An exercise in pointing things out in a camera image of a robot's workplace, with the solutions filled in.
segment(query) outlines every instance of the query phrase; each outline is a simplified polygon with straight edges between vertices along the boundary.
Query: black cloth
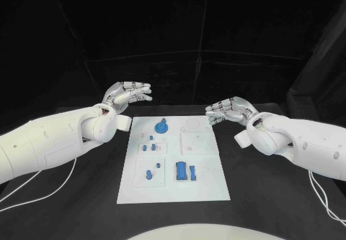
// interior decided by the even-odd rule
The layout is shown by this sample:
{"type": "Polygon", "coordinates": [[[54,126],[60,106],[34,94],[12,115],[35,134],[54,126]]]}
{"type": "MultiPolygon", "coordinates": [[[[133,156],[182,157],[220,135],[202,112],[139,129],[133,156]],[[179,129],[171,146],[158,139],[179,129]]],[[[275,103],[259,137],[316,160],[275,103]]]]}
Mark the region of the black cloth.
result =
{"type": "MultiPolygon", "coordinates": [[[[262,112],[283,114],[277,104],[256,105],[262,112]]],[[[125,115],[204,115],[205,106],[129,107],[125,115]]],[[[0,212],[0,239],[126,240],[156,228],[211,223],[244,227],[289,240],[346,239],[346,227],[328,216],[311,186],[309,172],[285,157],[241,149],[236,122],[214,126],[231,201],[117,204],[130,133],[77,159],[73,176],[45,200],[0,212]]],[[[0,208],[51,194],[70,174],[74,161],[45,170],[0,208]]],[[[14,179],[2,197],[34,175],[14,179]]],[[[331,208],[346,218],[346,199],[332,179],[319,176],[331,208]]]]}

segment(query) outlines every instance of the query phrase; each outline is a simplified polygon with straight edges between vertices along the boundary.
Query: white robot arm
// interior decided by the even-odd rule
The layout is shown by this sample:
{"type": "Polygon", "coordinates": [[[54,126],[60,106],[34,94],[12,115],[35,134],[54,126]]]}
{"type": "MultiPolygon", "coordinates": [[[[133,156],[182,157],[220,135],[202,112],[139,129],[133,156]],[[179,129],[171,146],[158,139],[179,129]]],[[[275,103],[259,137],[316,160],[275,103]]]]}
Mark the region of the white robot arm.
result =
{"type": "Polygon", "coordinates": [[[151,84],[117,82],[103,103],[29,121],[0,136],[0,184],[66,164],[107,143],[117,129],[129,131],[132,118],[120,113],[129,103],[152,101],[151,93],[151,84]]]}
{"type": "Polygon", "coordinates": [[[230,120],[246,126],[247,129],[234,137],[241,148],[253,144],[266,155],[282,155],[305,169],[346,181],[344,127],[259,112],[251,103],[237,96],[205,110],[211,125],[230,120]]]}

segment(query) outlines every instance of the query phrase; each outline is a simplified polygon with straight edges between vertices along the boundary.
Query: white panel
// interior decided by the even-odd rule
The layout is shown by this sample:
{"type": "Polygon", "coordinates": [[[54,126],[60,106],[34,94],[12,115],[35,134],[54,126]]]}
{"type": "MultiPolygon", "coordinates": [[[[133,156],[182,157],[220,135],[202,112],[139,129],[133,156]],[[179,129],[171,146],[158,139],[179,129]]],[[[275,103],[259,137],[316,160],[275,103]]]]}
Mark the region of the white panel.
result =
{"type": "Polygon", "coordinates": [[[164,117],[133,118],[117,204],[231,200],[208,116],[165,118],[168,132],[164,134],[155,130],[164,117]],[[159,146],[155,154],[153,143],[159,146]],[[156,169],[161,159],[165,169],[156,169]],[[187,162],[188,180],[178,180],[178,162],[187,162]],[[191,166],[195,166],[197,181],[192,181],[191,166]],[[152,180],[148,180],[149,169],[153,169],[152,180]]]}
{"type": "Polygon", "coordinates": [[[165,187],[165,158],[142,157],[136,162],[133,186],[136,188],[165,187]],[[148,179],[148,170],[152,171],[152,179],[148,179]]]}

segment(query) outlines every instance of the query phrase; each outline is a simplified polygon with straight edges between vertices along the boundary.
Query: white cable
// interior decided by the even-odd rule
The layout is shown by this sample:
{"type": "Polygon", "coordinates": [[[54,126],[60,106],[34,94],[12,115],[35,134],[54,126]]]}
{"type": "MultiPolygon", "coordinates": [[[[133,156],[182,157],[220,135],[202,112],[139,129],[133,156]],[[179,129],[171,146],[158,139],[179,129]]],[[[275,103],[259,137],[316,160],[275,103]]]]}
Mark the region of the white cable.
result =
{"type": "Polygon", "coordinates": [[[337,221],[339,221],[339,222],[345,225],[345,227],[346,227],[346,224],[345,224],[346,220],[342,220],[342,219],[338,217],[338,215],[332,212],[332,210],[329,209],[329,198],[328,198],[328,195],[326,195],[326,192],[325,192],[325,190],[324,190],[322,185],[321,185],[319,182],[316,181],[316,178],[315,178],[315,175],[313,175],[313,172],[312,172],[312,171],[309,171],[309,178],[311,178],[311,183],[312,183],[313,190],[315,190],[316,195],[318,195],[318,197],[319,197],[319,200],[321,200],[321,202],[322,202],[322,204],[324,204],[324,206],[325,206],[325,208],[326,208],[328,215],[331,216],[332,219],[335,219],[337,221]],[[315,181],[315,183],[318,184],[318,186],[319,186],[319,188],[321,188],[321,190],[322,190],[326,203],[324,202],[324,199],[322,199],[322,196],[321,196],[321,194],[319,194],[319,192],[318,192],[318,189],[316,189],[316,186],[315,186],[313,181],[315,181]]]}
{"type": "Polygon", "coordinates": [[[19,203],[19,204],[16,204],[16,205],[14,205],[14,206],[9,206],[9,207],[6,207],[5,209],[2,209],[0,210],[0,212],[4,212],[5,210],[8,210],[8,209],[12,209],[12,208],[15,208],[15,207],[18,207],[18,206],[22,206],[22,205],[25,205],[25,204],[31,204],[31,203],[34,203],[34,202],[38,202],[40,200],[42,200],[42,199],[47,199],[48,197],[51,197],[60,190],[61,190],[61,188],[64,187],[64,185],[66,185],[66,183],[67,183],[67,181],[70,180],[70,178],[71,178],[71,174],[73,174],[73,172],[74,172],[74,168],[76,168],[76,165],[77,165],[77,158],[74,159],[74,166],[73,166],[73,169],[71,169],[71,172],[70,172],[70,175],[68,175],[68,177],[67,177],[67,180],[66,180],[66,182],[63,183],[63,185],[60,186],[60,188],[50,194],[50,195],[47,195],[47,196],[44,196],[42,198],[38,198],[38,199],[35,199],[35,200],[32,200],[32,201],[28,201],[28,202],[24,202],[24,203],[19,203]]]}
{"type": "Polygon", "coordinates": [[[42,171],[38,171],[38,173],[31,177],[31,179],[12,191],[12,193],[0,200],[0,202],[34,180],[34,178],[40,175],[42,171]]]}

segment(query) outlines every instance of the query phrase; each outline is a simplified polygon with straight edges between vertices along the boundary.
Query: blue object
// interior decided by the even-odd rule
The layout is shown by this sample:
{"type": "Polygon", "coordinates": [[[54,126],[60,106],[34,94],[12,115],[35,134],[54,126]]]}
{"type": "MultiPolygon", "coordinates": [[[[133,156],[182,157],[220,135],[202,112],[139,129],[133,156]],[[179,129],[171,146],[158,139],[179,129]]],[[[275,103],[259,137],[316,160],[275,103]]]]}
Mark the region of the blue object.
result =
{"type": "Polygon", "coordinates": [[[191,171],[191,180],[197,181],[195,166],[189,166],[189,171],[191,171]]]}
{"type": "Polygon", "coordinates": [[[188,180],[187,163],[184,161],[177,163],[177,180],[188,180]]]}
{"type": "Polygon", "coordinates": [[[159,134],[165,134],[169,130],[169,125],[166,124],[166,119],[164,118],[162,121],[155,125],[155,130],[159,134]]]}
{"type": "Polygon", "coordinates": [[[146,179],[151,180],[152,178],[153,178],[152,171],[148,170],[146,171],[146,179]]]}

